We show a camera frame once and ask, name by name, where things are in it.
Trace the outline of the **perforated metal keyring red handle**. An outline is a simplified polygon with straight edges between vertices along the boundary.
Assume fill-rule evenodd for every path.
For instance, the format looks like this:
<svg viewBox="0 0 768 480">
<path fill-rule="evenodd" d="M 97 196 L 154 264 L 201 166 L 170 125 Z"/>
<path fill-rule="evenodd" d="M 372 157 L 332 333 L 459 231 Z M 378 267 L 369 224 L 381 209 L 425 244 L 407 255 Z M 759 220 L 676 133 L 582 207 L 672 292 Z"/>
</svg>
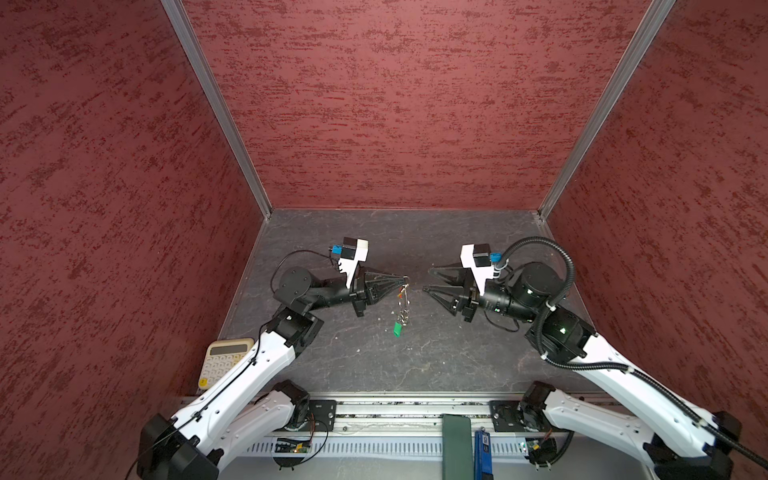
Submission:
<svg viewBox="0 0 768 480">
<path fill-rule="evenodd" d="M 401 288 L 404 288 L 405 291 L 404 291 L 404 294 L 403 294 L 402 298 L 398 298 L 398 294 L 397 294 L 398 308 L 399 308 L 399 311 L 398 311 L 398 314 L 397 314 L 397 322 L 400 323 L 402 325 L 402 327 L 405 327 L 405 326 L 408 325 L 409 313 L 410 313 L 410 301 L 409 301 L 409 297 L 408 297 L 408 292 L 409 292 L 409 290 L 408 290 L 408 288 L 409 288 L 409 278 L 408 277 L 404 278 L 403 285 L 400 287 L 400 289 Z"/>
</svg>

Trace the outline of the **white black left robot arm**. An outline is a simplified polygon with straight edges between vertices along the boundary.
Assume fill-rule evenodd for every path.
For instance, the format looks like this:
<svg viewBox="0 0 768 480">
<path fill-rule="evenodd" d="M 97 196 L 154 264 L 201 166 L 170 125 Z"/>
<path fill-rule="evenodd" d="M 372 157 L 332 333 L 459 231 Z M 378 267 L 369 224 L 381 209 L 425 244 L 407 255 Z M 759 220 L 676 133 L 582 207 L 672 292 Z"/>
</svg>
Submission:
<svg viewBox="0 0 768 480">
<path fill-rule="evenodd" d="M 316 310 L 350 304 L 357 316 L 406 286 L 404 276 L 358 266 L 352 274 L 319 279 L 308 269 L 286 270 L 275 289 L 280 307 L 255 345 L 229 372 L 170 418 L 143 427 L 134 474 L 141 479 L 216 479 L 249 446 L 284 427 L 299 428 L 309 395 L 291 381 L 263 388 L 316 338 Z"/>
</svg>

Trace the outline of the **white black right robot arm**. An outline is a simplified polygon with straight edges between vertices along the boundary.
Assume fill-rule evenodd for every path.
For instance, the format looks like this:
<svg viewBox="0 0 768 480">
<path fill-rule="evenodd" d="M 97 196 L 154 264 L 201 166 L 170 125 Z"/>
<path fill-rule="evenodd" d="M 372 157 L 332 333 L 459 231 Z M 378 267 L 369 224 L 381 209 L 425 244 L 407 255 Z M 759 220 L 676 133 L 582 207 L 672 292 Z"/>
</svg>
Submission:
<svg viewBox="0 0 768 480">
<path fill-rule="evenodd" d="M 596 329 L 561 306 L 575 277 L 566 259 L 563 276 L 541 262 L 501 276 L 506 256 L 469 256 L 433 267 L 440 284 L 425 292 L 469 321 L 492 311 L 530 328 L 526 338 L 548 365 L 591 381 L 626 410 L 599 407 L 540 381 L 534 382 L 511 420 L 528 431 L 568 430 L 619 450 L 648 466 L 658 479 L 728 479 L 741 452 L 740 422 L 685 400 L 618 352 Z"/>
</svg>

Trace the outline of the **beige calculator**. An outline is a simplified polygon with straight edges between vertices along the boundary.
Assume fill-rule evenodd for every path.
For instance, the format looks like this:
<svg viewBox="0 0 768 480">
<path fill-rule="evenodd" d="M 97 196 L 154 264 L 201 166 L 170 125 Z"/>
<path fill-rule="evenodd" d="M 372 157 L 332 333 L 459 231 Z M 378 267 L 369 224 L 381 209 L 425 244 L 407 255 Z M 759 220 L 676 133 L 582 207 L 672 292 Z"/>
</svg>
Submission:
<svg viewBox="0 0 768 480">
<path fill-rule="evenodd" d="M 206 350 L 198 378 L 198 388 L 208 390 L 234 368 L 254 347 L 252 338 L 217 340 Z"/>
</svg>

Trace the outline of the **dark green block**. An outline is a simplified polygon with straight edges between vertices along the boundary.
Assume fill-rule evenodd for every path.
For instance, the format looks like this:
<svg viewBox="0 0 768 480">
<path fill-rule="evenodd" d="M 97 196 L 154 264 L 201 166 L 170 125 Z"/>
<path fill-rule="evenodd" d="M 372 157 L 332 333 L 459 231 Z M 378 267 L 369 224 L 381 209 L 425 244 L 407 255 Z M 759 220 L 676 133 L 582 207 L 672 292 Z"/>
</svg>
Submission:
<svg viewBox="0 0 768 480">
<path fill-rule="evenodd" d="M 473 444 L 471 420 L 446 414 L 442 417 L 442 479 L 473 479 Z"/>
</svg>

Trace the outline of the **blue device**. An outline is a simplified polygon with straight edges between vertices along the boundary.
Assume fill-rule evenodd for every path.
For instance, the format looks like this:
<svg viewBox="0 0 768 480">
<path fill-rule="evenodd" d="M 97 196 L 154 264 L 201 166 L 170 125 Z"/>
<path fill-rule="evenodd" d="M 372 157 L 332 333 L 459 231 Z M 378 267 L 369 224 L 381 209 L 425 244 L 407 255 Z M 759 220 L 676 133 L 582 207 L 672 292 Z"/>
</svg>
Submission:
<svg viewBox="0 0 768 480">
<path fill-rule="evenodd" d="M 474 433 L 474 479 L 493 480 L 490 434 L 480 428 Z"/>
</svg>

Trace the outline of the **left circuit board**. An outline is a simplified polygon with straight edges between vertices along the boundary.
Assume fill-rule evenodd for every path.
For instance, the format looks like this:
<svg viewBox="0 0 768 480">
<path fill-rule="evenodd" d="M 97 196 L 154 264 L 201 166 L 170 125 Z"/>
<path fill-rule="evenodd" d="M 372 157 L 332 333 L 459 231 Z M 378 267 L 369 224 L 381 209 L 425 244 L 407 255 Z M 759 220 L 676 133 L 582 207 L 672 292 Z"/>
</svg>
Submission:
<svg viewBox="0 0 768 480">
<path fill-rule="evenodd" d="M 308 455 L 312 451 L 312 447 L 313 441 L 309 439 L 277 438 L 274 453 Z"/>
</svg>

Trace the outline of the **circuit board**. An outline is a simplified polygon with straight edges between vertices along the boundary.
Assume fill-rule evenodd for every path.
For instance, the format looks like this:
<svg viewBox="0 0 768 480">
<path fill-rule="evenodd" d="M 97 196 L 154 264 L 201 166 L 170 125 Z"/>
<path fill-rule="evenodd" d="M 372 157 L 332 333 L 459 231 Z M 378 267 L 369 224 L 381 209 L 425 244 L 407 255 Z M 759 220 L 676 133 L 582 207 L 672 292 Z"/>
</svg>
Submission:
<svg viewBox="0 0 768 480">
<path fill-rule="evenodd" d="M 313 441 L 309 439 L 277 438 L 274 453 L 308 455 L 312 451 L 312 447 Z"/>
<path fill-rule="evenodd" d="M 534 466 L 548 466 L 558 455 L 557 441 L 554 438 L 527 439 L 525 442 L 526 458 Z"/>
</svg>

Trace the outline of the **right circuit board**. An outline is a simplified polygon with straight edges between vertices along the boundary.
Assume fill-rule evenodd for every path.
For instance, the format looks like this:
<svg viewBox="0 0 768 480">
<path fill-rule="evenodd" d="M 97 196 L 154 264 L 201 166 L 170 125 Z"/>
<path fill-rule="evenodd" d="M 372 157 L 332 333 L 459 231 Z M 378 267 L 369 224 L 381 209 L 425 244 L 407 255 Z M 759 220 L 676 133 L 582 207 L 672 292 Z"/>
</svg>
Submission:
<svg viewBox="0 0 768 480">
<path fill-rule="evenodd" d="M 525 442 L 526 458 L 534 466 L 548 466 L 558 455 L 557 441 L 554 438 L 527 439 Z"/>
</svg>

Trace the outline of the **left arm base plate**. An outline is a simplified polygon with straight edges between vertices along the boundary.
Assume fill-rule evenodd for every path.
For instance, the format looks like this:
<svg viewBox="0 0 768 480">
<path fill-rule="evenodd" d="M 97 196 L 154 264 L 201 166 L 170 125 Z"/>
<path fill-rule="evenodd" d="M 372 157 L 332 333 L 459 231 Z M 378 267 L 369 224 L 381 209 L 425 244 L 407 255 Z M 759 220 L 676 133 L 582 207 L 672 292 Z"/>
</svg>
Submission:
<svg viewBox="0 0 768 480">
<path fill-rule="evenodd" d="M 321 432 L 334 429 L 338 402 L 329 399 L 310 399 L 302 402 L 295 412 L 293 428 L 298 432 L 309 433 L 313 429 Z"/>
</svg>

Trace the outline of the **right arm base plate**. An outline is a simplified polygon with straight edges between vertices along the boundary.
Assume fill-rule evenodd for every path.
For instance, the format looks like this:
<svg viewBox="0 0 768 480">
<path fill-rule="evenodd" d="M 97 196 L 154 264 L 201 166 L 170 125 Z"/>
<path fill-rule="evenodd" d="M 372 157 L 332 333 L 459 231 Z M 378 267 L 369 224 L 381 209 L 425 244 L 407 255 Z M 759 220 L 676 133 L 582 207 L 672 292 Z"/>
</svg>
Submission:
<svg viewBox="0 0 768 480">
<path fill-rule="evenodd" d="M 496 433 L 564 433 L 564 429 L 553 427 L 546 419 L 526 421 L 519 408 L 518 400 L 491 400 L 490 419 Z"/>
</svg>

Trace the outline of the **aluminium front rail frame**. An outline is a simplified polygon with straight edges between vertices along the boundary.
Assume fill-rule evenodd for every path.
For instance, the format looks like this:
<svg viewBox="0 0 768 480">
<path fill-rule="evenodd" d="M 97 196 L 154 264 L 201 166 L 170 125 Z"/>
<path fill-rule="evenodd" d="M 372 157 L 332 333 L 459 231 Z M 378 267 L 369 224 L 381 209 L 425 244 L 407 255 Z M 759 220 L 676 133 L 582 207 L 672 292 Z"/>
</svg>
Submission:
<svg viewBox="0 0 768 480">
<path fill-rule="evenodd" d="M 365 397 L 341 395 L 320 398 L 338 402 L 334 429 L 309 433 L 284 427 L 269 433 L 249 446 L 246 453 L 274 454 L 277 438 L 312 440 L 309 454 L 329 456 L 352 455 L 371 458 L 404 458 L 431 460 L 443 455 L 442 417 L 446 414 L 465 416 L 475 433 L 484 428 L 491 439 L 492 457 L 501 460 L 525 460 L 527 439 L 554 438 L 559 450 L 569 435 L 585 436 L 621 451 L 647 464 L 650 459 L 644 444 L 653 434 L 639 419 L 617 411 L 589 404 L 561 391 L 555 393 L 549 406 L 554 411 L 545 415 L 553 427 L 564 433 L 496 433 L 485 397 Z"/>
</svg>

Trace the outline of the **left aluminium corner post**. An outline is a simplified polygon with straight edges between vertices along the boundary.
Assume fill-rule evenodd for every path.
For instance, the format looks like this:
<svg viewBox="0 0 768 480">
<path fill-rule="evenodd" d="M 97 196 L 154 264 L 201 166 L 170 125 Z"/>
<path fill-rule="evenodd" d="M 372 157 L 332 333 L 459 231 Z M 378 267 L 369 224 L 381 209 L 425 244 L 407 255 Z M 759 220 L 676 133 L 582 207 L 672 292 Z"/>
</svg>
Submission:
<svg viewBox="0 0 768 480">
<path fill-rule="evenodd" d="M 215 79 L 203 48 L 194 32 L 189 15 L 179 0 L 162 0 L 161 4 L 192 70 L 203 90 L 211 110 L 227 140 L 231 152 L 248 184 L 262 216 L 269 220 L 273 206 L 255 169 L 245 142 L 236 126 L 232 113 Z"/>
</svg>

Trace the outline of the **aluminium corner post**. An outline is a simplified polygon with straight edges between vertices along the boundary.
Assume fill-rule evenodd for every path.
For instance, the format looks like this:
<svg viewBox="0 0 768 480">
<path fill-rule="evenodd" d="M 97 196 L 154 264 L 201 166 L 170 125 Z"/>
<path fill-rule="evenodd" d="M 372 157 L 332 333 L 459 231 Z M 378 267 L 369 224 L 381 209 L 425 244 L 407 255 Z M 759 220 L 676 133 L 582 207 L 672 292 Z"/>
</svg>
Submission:
<svg viewBox="0 0 768 480">
<path fill-rule="evenodd" d="M 560 173 L 538 209 L 546 224 L 569 182 L 584 160 L 598 133 L 611 114 L 655 37 L 675 6 L 675 0 L 653 0 L 640 20 L 626 49 L 603 89 L 586 124 L 571 149 Z"/>
<path fill-rule="evenodd" d="M 189 15 L 179 0 L 162 0 L 161 4 L 192 70 L 203 90 L 211 110 L 227 140 L 231 152 L 248 184 L 262 216 L 269 220 L 273 206 L 255 169 L 245 142 L 236 126 L 232 113 L 215 79 L 203 48 L 194 32 Z"/>
</svg>

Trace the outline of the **right aluminium corner post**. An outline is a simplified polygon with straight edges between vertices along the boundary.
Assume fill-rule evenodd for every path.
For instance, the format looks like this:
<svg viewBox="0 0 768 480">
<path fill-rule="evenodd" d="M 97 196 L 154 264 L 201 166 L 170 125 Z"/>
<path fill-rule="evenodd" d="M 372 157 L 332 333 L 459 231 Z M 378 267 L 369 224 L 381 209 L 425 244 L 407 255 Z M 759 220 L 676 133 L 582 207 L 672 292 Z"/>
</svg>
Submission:
<svg viewBox="0 0 768 480">
<path fill-rule="evenodd" d="M 655 37 L 675 6 L 675 0 L 653 0 L 640 20 L 626 49 L 603 89 L 586 124 L 571 149 L 560 173 L 538 209 L 546 224 L 569 182 L 584 160 L 598 133 L 611 114 Z"/>
</svg>

